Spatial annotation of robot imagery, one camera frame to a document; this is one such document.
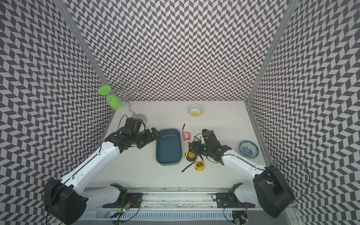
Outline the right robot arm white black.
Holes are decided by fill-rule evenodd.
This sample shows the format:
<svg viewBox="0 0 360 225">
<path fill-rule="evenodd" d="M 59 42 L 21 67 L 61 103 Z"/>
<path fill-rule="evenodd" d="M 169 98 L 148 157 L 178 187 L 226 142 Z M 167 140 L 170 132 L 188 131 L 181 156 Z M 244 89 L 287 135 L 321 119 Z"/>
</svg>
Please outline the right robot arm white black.
<svg viewBox="0 0 360 225">
<path fill-rule="evenodd" d="M 251 181 L 250 184 L 237 183 L 230 190 L 238 202 L 259 205 L 270 217 L 277 218 L 295 200 L 294 191 L 275 165 L 259 165 L 241 156 L 222 145 L 212 130 L 203 129 L 202 139 L 206 156 Z"/>
</svg>

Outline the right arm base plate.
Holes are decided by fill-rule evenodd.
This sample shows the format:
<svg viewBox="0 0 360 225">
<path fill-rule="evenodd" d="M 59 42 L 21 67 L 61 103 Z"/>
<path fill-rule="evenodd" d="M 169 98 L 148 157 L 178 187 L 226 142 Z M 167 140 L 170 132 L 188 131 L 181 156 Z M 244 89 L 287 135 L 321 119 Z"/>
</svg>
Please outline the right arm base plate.
<svg viewBox="0 0 360 225">
<path fill-rule="evenodd" d="M 256 205 L 248 202 L 240 202 L 236 196 L 229 193 L 216 193 L 215 201 L 218 208 L 255 208 Z"/>
</svg>

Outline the teal plastic storage box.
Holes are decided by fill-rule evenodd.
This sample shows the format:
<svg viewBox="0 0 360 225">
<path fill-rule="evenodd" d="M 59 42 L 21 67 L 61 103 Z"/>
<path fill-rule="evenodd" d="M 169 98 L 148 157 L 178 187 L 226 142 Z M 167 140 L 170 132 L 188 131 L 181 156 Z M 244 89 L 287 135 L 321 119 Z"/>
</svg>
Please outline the teal plastic storage box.
<svg viewBox="0 0 360 225">
<path fill-rule="evenodd" d="M 160 130 L 156 140 L 156 161 L 162 166 L 178 164 L 182 159 L 182 137 L 175 128 Z"/>
</svg>

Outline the pink tape measure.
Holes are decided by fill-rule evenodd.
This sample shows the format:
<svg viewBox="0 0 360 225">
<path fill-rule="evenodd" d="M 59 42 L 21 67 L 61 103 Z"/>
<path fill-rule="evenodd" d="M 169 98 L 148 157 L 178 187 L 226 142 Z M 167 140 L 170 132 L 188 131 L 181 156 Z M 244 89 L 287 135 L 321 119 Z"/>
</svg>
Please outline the pink tape measure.
<svg viewBox="0 0 360 225">
<path fill-rule="evenodd" d="M 183 127 L 182 127 L 182 137 L 183 137 L 184 141 L 188 141 L 188 140 L 191 139 L 191 134 L 188 131 L 184 131 L 185 125 L 186 124 L 184 124 Z"/>
</svg>

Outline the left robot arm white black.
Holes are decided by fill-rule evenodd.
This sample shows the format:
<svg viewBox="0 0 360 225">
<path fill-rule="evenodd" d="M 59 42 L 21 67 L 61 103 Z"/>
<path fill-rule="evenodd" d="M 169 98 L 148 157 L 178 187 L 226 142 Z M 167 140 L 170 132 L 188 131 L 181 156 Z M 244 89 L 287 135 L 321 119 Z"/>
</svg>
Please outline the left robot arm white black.
<svg viewBox="0 0 360 225">
<path fill-rule="evenodd" d="M 61 179 L 50 179 L 45 185 L 45 211 L 65 225 L 75 223 L 85 212 L 105 205 L 115 205 L 124 211 L 130 202 L 127 188 L 113 183 L 95 191 L 87 191 L 90 181 L 114 158 L 131 147 L 143 148 L 159 139 L 155 128 L 140 130 L 141 119 L 127 118 L 123 127 L 112 132 L 100 147 L 77 168 Z"/>
</svg>

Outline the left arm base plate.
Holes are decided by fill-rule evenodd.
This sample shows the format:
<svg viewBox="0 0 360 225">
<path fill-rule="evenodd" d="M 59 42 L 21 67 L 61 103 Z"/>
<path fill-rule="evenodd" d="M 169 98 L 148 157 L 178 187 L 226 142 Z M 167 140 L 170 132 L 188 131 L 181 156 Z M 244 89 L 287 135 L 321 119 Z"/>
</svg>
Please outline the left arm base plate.
<svg viewBox="0 0 360 225">
<path fill-rule="evenodd" d="M 105 204 L 102 207 L 103 208 L 124 208 L 126 204 L 130 204 L 130 208 L 139 208 L 140 203 L 143 199 L 143 193 L 128 193 L 126 195 L 120 195 L 118 200 L 114 203 Z"/>
</svg>

